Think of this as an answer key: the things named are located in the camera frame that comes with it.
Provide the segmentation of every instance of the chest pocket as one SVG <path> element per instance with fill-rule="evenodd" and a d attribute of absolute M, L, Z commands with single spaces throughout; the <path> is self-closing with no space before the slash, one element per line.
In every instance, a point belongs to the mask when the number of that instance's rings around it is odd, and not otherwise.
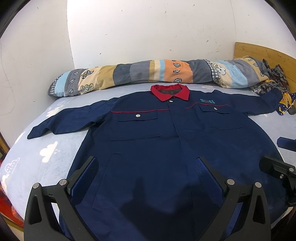
<path fill-rule="evenodd" d="M 113 113 L 112 140 L 136 140 L 159 137 L 157 111 Z"/>
<path fill-rule="evenodd" d="M 206 126 L 219 130 L 237 129 L 243 127 L 236 118 L 230 106 L 198 105 L 201 109 L 201 119 Z"/>

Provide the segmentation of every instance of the bed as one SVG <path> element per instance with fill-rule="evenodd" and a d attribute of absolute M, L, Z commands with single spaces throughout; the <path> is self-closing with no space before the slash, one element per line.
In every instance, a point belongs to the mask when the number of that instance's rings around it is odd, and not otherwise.
<path fill-rule="evenodd" d="M 253 56 L 261 60 L 264 58 L 271 66 L 280 64 L 289 81 L 291 92 L 296 92 L 296 76 L 292 71 L 296 64 L 295 59 L 262 46 L 237 42 L 234 57 L 242 56 Z M 85 128 L 70 134 L 54 135 L 47 133 L 40 138 L 28 140 L 27 135 L 31 129 L 65 108 L 81 107 L 133 92 L 148 91 L 152 85 L 154 83 L 130 84 L 93 91 L 81 96 L 60 98 L 20 134 L 1 166 L 0 179 L 3 189 L 22 218 L 25 216 L 32 185 L 36 182 L 39 182 L 42 186 L 55 185 L 59 180 L 66 178 L 72 161 L 88 131 L 88 128 Z M 203 92 L 212 92 L 216 89 L 229 94 L 256 95 L 249 88 L 225 89 L 215 83 L 186 85 L 190 90 Z M 295 139 L 296 115 L 285 114 L 280 116 L 277 112 L 273 112 L 250 116 L 250 118 L 261 126 L 275 144 L 280 136 Z M 296 166 L 295 152 L 278 149 L 285 162 Z M 57 206 L 54 206 L 54 210 L 58 215 Z"/>

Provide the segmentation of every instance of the red piping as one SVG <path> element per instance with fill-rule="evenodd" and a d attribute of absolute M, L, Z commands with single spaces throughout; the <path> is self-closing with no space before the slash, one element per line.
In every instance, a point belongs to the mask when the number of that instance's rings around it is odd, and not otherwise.
<path fill-rule="evenodd" d="M 147 110 L 147 111 L 111 111 L 112 113 L 138 113 L 138 112 L 151 112 L 156 110 Z"/>
<path fill-rule="evenodd" d="M 226 105 L 227 105 L 227 104 L 224 104 L 224 105 L 214 105 L 214 104 L 202 104 L 202 103 L 194 103 L 192 106 L 190 106 L 190 107 L 187 107 L 187 108 L 185 108 L 185 109 L 189 109 L 189 108 L 193 107 L 195 104 L 201 104 L 201 105 L 212 105 L 212 106 L 217 106 L 217 107 L 221 107 L 221 106 L 226 106 Z"/>

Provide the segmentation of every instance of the wooden headboard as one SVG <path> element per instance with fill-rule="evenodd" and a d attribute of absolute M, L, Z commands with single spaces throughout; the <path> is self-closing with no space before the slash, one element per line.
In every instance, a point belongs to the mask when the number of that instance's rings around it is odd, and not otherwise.
<path fill-rule="evenodd" d="M 290 91 L 296 92 L 296 59 L 274 49 L 266 48 L 255 44 L 236 42 L 234 47 L 234 58 L 242 56 L 252 56 L 258 60 L 266 59 L 271 68 L 279 64 L 287 81 L 289 82 Z"/>

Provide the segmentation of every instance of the navy blue jacket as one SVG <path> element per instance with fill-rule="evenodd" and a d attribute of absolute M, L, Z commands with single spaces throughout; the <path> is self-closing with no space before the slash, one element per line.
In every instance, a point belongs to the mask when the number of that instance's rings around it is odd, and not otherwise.
<path fill-rule="evenodd" d="M 76 209 L 100 241 L 190 241 L 223 203 L 201 156 L 238 184 L 260 182 L 272 222 L 285 211 L 281 181 L 258 166 L 264 155 L 282 158 L 247 116 L 273 112 L 281 98 L 277 89 L 247 96 L 154 85 L 151 91 L 64 109 L 34 127 L 28 139 L 90 126 L 68 177 L 89 156 L 99 160 Z"/>

